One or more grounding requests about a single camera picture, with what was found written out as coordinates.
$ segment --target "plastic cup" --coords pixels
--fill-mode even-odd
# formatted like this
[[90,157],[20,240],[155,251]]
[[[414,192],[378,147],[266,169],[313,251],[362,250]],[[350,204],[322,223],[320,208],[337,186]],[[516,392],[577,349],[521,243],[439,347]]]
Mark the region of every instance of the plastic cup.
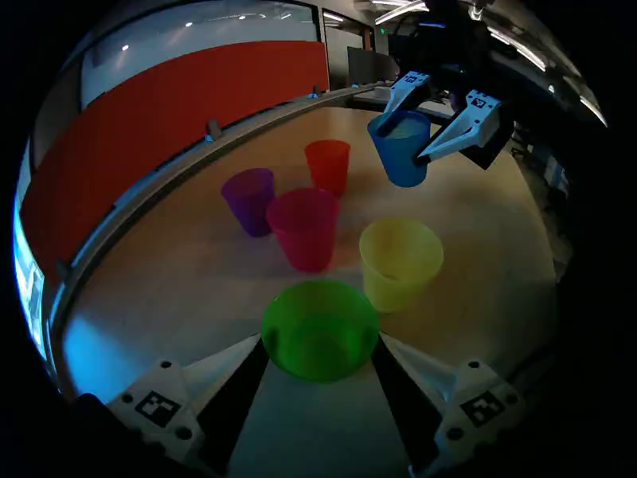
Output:
[[350,145],[337,139],[314,141],[305,146],[305,156],[315,187],[340,198],[347,187]]
[[376,130],[385,115],[377,116],[367,125],[374,146],[381,157],[389,181],[400,187],[418,186],[427,175],[427,166],[416,167],[413,159],[429,141],[432,124],[427,116],[418,112],[399,110],[393,113],[396,126],[387,136],[378,136]]
[[293,268],[319,272],[330,264],[339,209],[332,193],[313,188],[272,201],[266,217]]
[[221,188],[236,219],[252,237],[267,236],[272,230],[265,219],[274,199],[274,174],[266,168],[249,169],[235,174]]
[[363,283],[379,312],[405,309],[442,267],[440,239],[413,219],[390,217],[368,225],[360,241]]
[[283,371],[311,382],[352,374],[371,356],[378,316],[357,289],[311,280],[284,290],[265,311],[261,338]]

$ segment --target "yellow plastic cup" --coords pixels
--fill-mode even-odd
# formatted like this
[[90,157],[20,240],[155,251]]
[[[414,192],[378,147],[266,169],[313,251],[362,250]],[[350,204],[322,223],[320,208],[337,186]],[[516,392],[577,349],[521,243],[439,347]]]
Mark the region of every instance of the yellow plastic cup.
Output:
[[380,219],[361,235],[363,283],[379,312],[406,309],[443,265],[443,245],[424,224],[400,217]]

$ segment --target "red wall panel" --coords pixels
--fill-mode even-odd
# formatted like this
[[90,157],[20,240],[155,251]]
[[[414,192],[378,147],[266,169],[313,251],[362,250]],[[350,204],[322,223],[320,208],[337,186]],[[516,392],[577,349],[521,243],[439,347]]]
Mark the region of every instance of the red wall panel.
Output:
[[70,261],[136,181],[205,135],[275,104],[328,88],[325,46],[260,41],[161,63],[95,100],[53,144],[21,208],[47,280]]

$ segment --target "green plastic cup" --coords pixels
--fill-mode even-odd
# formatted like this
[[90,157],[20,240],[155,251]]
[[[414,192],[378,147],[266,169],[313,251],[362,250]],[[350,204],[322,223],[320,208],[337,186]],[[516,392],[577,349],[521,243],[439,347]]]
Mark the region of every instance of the green plastic cup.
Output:
[[261,324],[270,359],[310,382],[352,374],[371,356],[378,331],[378,315],[367,298],[335,280],[309,280],[285,289]]

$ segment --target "table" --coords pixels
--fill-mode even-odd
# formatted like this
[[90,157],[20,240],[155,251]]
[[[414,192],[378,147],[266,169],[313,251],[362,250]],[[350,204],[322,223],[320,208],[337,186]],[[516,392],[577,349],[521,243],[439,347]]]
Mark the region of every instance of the table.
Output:
[[[269,167],[277,193],[310,186],[303,148],[352,145],[334,259],[321,276],[361,288],[358,238],[378,217],[415,217],[444,244],[445,262],[422,299],[383,315],[389,335],[451,365],[480,357],[510,372],[556,328],[551,251],[518,166],[502,152],[484,171],[460,154],[401,189],[366,130],[378,113],[320,108],[266,131],[206,167],[142,217],[80,292],[63,336],[80,392],[107,402],[155,360],[183,366],[260,329],[267,304],[311,276],[286,262],[273,236],[247,237],[219,191],[232,174]],[[229,476],[405,476],[408,459],[368,363],[315,385],[271,362],[230,462]]]

